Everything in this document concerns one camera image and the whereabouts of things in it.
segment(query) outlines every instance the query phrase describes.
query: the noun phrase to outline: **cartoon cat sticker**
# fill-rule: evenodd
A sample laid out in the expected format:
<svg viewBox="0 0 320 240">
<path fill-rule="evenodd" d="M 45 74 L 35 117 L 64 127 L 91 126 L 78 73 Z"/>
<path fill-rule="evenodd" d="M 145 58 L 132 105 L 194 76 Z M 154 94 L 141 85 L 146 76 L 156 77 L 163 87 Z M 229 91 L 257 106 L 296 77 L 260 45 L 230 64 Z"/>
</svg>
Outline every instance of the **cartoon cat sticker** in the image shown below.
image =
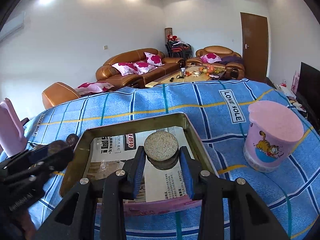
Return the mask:
<svg viewBox="0 0 320 240">
<path fill-rule="evenodd" d="M 269 157 L 275 159 L 278 158 L 279 146 L 270 145 L 270 143 L 266 140 L 266 134 L 263 131 L 260 131 L 259 134 L 262 136 L 262 140 L 256 144 L 256 148 Z"/>
</svg>

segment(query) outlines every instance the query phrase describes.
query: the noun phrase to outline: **brown door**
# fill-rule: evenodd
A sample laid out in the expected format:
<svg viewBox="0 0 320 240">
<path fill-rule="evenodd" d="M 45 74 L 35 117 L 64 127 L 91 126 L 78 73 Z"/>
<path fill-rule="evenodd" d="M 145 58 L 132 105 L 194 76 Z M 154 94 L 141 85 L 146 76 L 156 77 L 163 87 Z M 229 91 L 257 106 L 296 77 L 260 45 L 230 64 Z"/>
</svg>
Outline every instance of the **brown door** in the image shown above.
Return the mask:
<svg viewBox="0 0 320 240">
<path fill-rule="evenodd" d="M 250 13 L 240 14 L 245 77 L 265 82 L 269 49 L 267 18 Z"/>
</svg>

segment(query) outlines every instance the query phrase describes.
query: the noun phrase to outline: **wall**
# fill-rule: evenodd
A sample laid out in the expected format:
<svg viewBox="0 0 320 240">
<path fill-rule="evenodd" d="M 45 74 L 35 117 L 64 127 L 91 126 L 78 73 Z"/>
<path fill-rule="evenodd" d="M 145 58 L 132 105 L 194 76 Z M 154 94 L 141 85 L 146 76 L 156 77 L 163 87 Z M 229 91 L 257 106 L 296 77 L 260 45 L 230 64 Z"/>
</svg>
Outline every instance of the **wall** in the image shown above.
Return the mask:
<svg viewBox="0 0 320 240">
<path fill-rule="evenodd" d="M 271 63 L 269 78 L 291 87 L 304 62 L 320 70 L 320 25 L 303 0 L 269 0 Z"/>
<path fill-rule="evenodd" d="M 164 5 L 166 27 L 172 27 L 174 35 L 189 43 L 194 53 L 221 45 L 242 55 L 240 12 L 265 16 L 269 22 L 262 0 L 171 0 Z"/>
<path fill-rule="evenodd" d="M 21 119 L 44 110 L 41 92 L 54 82 L 95 82 L 96 70 L 116 54 L 165 51 L 159 2 L 22 0 L 10 18 L 23 10 L 23 29 L 0 43 L 0 98 L 8 97 Z"/>
</svg>

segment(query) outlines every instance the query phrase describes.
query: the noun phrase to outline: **round stone disc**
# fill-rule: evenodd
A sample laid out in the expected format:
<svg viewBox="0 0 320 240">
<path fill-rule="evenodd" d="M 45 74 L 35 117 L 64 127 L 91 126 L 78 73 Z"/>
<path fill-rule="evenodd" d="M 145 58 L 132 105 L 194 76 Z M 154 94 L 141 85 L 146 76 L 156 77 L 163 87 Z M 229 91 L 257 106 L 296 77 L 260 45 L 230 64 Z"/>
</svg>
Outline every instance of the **round stone disc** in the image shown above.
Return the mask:
<svg viewBox="0 0 320 240">
<path fill-rule="evenodd" d="M 147 156 L 155 161 L 165 161 L 171 158 L 178 149 L 175 136 L 166 131 L 157 131 L 150 134 L 144 142 Z"/>
</svg>

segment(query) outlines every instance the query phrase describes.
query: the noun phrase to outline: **white and pink cushion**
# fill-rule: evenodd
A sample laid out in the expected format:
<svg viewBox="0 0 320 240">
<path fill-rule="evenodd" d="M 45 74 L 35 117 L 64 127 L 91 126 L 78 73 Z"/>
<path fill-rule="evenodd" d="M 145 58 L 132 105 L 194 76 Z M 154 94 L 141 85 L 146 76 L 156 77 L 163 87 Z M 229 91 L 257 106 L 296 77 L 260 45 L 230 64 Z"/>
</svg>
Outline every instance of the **white and pink cushion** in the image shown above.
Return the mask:
<svg viewBox="0 0 320 240">
<path fill-rule="evenodd" d="M 112 65 L 119 70 L 122 76 L 129 74 L 139 74 L 139 70 L 132 63 L 119 62 Z"/>
<path fill-rule="evenodd" d="M 154 66 L 162 66 L 161 57 L 159 55 L 154 55 L 148 52 L 144 53 L 147 57 L 147 63 Z"/>
<path fill-rule="evenodd" d="M 101 93 L 108 91 L 113 85 L 107 82 L 95 82 L 95 83 L 83 83 L 82 85 L 75 88 L 75 91 L 79 95 L 85 95 L 88 93 Z"/>
<path fill-rule="evenodd" d="M 221 61 L 221 58 L 214 53 L 208 53 L 206 55 L 201 56 L 200 58 L 203 62 L 206 62 L 206 63 L 215 63 L 215 62 Z"/>
<path fill-rule="evenodd" d="M 153 66 L 147 62 L 139 61 L 136 63 L 133 63 L 133 66 L 135 66 L 139 70 L 139 74 L 148 73 L 151 70 L 156 69 L 156 66 Z"/>
</svg>

